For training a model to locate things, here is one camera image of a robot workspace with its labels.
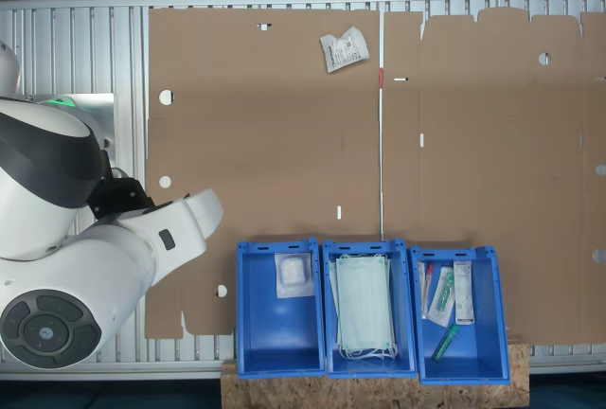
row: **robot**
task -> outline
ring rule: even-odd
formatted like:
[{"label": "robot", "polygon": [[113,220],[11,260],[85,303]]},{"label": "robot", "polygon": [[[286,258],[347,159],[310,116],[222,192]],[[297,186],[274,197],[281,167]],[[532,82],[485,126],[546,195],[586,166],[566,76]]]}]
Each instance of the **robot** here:
[{"label": "robot", "polygon": [[[0,42],[0,341],[57,369],[100,350],[151,286],[201,255],[223,209],[212,189],[154,205],[115,177],[94,127],[10,98],[18,82]],[[68,235],[86,205],[96,223]]]}]

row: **green syringe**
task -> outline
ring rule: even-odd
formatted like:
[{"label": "green syringe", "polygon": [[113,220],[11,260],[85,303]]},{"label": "green syringe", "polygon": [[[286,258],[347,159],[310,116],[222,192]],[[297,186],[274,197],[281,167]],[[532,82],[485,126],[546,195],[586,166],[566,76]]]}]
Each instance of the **green syringe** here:
[{"label": "green syringe", "polygon": [[457,332],[458,325],[452,324],[451,327],[446,331],[446,334],[444,335],[442,340],[439,342],[439,345],[437,345],[436,352],[434,352],[434,356],[432,357],[432,360],[434,362],[437,362],[439,359],[442,358],[444,352],[446,352],[446,349],[448,349],[448,346],[451,345],[451,342],[453,341]]}]

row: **cardboard sheet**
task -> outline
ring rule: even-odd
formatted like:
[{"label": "cardboard sheet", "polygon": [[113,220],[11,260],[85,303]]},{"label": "cardboard sheet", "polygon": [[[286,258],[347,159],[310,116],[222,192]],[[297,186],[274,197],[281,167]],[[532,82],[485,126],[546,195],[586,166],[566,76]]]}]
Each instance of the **cardboard sheet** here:
[{"label": "cardboard sheet", "polygon": [[385,237],[493,245],[530,344],[606,341],[605,17],[385,15]]},{"label": "cardboard sheet", "polygon": [[[327,74],[320,37],[352,26],[370,59]],[[159,204],[212,187],[224,217],[148,292],[147,338],[182,338],[181,313],[192,334],[232,332],[240,240],[379,238],[378,73],[376,11],[150,11],[146,189]]]}]

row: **blue plastic bin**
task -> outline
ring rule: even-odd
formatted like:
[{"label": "blue plastic bin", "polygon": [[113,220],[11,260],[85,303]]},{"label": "blue plastic bin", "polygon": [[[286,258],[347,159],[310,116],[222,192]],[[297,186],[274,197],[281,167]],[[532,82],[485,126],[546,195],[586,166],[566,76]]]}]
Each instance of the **blue plastic bin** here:
[{"label": "blue plastic bin", "polygon": [[[312,254],[312,297],[277,298],[275,253]],[[324,376],[318,241],[238,244],[238,376]]]},{"label": "blue plastic bin", "polygon": [[[398,346],[398,355],[391,359],[348,360],[341,357],[337,346],[337,312],[332,298],[329,262],[343,254],[385,254],[391,260],[389,294],[391,297],[392,321]],[[417,376],[415,363],[415,337],[413,328],[412,299],[408,278],[406,245],[402,240],[376,243],[322,244],[324,267],[324,307],[326,316],[326,353],[329,377],[342,378],[413,378]]]},{"label": "blue plastic bin", "polygon": [[[501,278],[496,253],[491,246],[465,250],[408,250],[414,276],[415,325],[419,354],[419,380],[424,385],[509,384],[508,343],[501,297]],[[436,292],[442,266],[453,267],[455,260],[472,262],[472,296],[475,323],[458,326],[458,333],[444,356],[432,356],[446,328],[421,318],[419,262],[434,262],[429,288],[429,305]],[[450,325],[455,323],[455,308]]]}]

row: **wooden board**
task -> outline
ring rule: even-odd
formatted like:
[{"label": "wooden board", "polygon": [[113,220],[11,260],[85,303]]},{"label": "wooden board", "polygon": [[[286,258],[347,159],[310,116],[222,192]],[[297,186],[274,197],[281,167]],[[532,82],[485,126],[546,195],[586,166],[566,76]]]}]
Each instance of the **wooden board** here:
[{"label": "wooden board", "polygon": [[417,379],[290,378],[243,381],[223,364],[223,409],[439,409],[525,407],[530,404],[528,346],[509,346],[510,385],[423,386]]}]

